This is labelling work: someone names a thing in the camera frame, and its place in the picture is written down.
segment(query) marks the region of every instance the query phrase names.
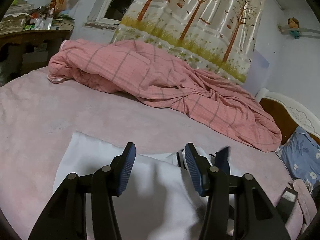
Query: window frame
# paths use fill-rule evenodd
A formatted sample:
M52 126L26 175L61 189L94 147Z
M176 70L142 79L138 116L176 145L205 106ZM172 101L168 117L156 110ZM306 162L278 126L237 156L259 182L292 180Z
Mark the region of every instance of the window frame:
M104 16L106 15L106 12L112 3L113 0L104 0L103 4L101 6L101 9L99 11L99 14L97 16L96 22L98 23L104 23L104 24L110 24L110 25L119 25L120 21L119 20L114 20L114 19L109 19L105 18Z

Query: window sill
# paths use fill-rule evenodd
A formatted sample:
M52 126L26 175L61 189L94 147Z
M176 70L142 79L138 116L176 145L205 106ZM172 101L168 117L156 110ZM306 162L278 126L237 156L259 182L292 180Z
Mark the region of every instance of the window sill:
M113 24L106 24L106 23L98 23L98 22L86 22L84 24L85 27L92 27L92 28L96 28L96 29L106 29L106 30L110 30L110 31L115 31L118 26L117 25L113 25Z

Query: tree trunk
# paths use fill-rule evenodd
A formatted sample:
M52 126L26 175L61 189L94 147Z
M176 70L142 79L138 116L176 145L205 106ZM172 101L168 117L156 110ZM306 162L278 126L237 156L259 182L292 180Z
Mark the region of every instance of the tree trunk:
M189 28L190 28L190 26L191 26L194 18L196 17L196 14L197 14L198 10L199 10L199 8L200 8L200 5L202 4L202 1L203 1L203 0L200 0L200 2L198 3L198 6L197 6L197 8L195 9L195 11L193 12L193 14L192 14L192 16L191 16L188 24L186 25L186 27L184 28L183 32L181 33L181 36L180 36L180 38L179 38L179 41L182 41L182 40L184 39L184 37L186 36L187 31L189 30Z
M231 41L230 41L229 46L228 46L228 48L227 48L227 51L226 51L226 53L224 54L224 57L223 57L223 60L222 60L223 62L227 62L227 59L228 59L229 54L230 54L230 52L231 52L233 43L234 43L235 40L236 40L236 37L237 37L237 34L238 34L238 30L239 30L241 21L242 21L242 19L238 22L237 27L236 27L236 29L235 29L235 32L234 32L233 35L232 35L232 38L231 38Z
M148 0L148 1L145 3L144 7L142 8L142 10L141 10L141 12L139 13L139 16L138 16L138 18L137 18L137 21L138 21L138 22L142 21L142 19L143 19L143 17L144 17L144 15L145 15L145 13L146 13L146 11L147 11L147 9L148 9L148 7L149 7L149 5L150 5L151 2L152 2L152 0Z

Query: doll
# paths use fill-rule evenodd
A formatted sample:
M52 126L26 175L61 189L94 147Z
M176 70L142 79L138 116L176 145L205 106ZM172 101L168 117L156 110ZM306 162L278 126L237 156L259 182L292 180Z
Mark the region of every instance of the doll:
M299 21L294 17L288 19L288 24L289 24L290 29L300 28ZM295 39L298 39L300 37L300 33L298 31L290 31L290 34Z

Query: white headboard frame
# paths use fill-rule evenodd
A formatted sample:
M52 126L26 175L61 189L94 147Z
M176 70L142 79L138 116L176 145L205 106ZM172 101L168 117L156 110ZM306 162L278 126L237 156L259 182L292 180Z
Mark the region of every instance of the white headboard frame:
M320 120L304 105L285 95L270 92L262 88L256 96L260 102L262 98L271 99L284 106L290 117L305 131L320 138Z

